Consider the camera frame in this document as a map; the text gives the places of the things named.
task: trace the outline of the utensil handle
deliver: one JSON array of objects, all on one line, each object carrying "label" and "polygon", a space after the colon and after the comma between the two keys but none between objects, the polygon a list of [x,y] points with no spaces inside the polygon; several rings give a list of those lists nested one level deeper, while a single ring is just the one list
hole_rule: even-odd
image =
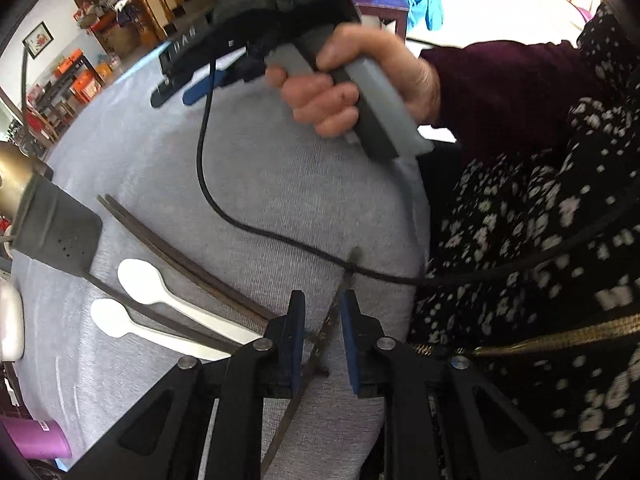
[{"label": "utensil handle", "polygon": [[184,301],[167,291],[166,304],[172,306],[178,312],[200,323],[202,326],[212,329],[214,332],[236,341],[242,345],[250,343],[262,336],[249,330],[236,322],[212,314],[199,306]]},{"label": "utensil handle", "polygon": [[160,332],[159,330],[154,330],[153,328],[148,328],[146,326],[141,326],[138,324],[132,325],[131,333],[136,334],[137,336],[140,336],[147,341],[156,343],[157,345],[164,346],[169,350],[174,350],[183,355],[192,355],[194,357],[197,357],[198,359],[206,359],[207,361],[219,361],[220,359],[229,357],[229,354],[226,352],[214,350],[213,348],[201,345],[200,343],[196,343],[172,334],[166,334],[164,332]]}]

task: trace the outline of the picture frame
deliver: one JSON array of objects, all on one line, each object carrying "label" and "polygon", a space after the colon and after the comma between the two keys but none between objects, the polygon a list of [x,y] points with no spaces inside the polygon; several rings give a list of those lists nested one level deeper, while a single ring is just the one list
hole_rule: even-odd
[{"label": "picture frame", "polygon": [[36,59],[52,41],[53,36],[47,28],[47,25],[45,25],[44,22],[40,22],[38,26],[22,40],[22,44],[27,47],[31,59]]}]

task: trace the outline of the black and white patterned clothing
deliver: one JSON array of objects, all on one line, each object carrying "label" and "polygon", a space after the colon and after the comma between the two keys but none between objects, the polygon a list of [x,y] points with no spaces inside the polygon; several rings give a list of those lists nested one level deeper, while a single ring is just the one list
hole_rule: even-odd
[{"label": "black and white patterned clothing", "polygon": [[[551,248],[607,212],[636,178],[640,84],[628,82],[640,52],[605,6],[578,48],[610,87],[611,101],[585,96],[569,110],[572,136],[564,150],[471,162],[430,273],[487,269]],[[419,290],[408,339],[501,346],[638,312],[636,206],[597,238],[535,269],[498,282]],[[640,420],[640,336],[478,362],[582,478],[606,478]]]}]

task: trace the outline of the purple cup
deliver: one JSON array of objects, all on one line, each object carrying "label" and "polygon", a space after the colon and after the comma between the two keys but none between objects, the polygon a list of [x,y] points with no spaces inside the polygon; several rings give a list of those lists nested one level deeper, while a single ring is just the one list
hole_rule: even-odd
[{"label": "purple cup", "polygon": [[14,416],[0,416],[0,423],[28,460],[71,458],[71,448],[65,434],[55,420],[28,420]]}]

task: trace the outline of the spoon bowl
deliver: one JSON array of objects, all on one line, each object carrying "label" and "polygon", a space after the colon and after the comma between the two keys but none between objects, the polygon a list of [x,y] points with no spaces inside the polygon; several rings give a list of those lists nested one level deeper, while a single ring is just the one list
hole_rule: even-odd
[{"label": "spoon bowl", "polygon": [[102,298],[91,304],[91,318],[109,337],[123,337],[131,332],[132,320],[125,308],[116,300]]},{"label": "spoon bowl", "polygon": [[128,258],[118,266],[118,279],[124,290],[138,303],[150,305],[160,303],[158,294],[166,290],[160,272],[149,262]]}]

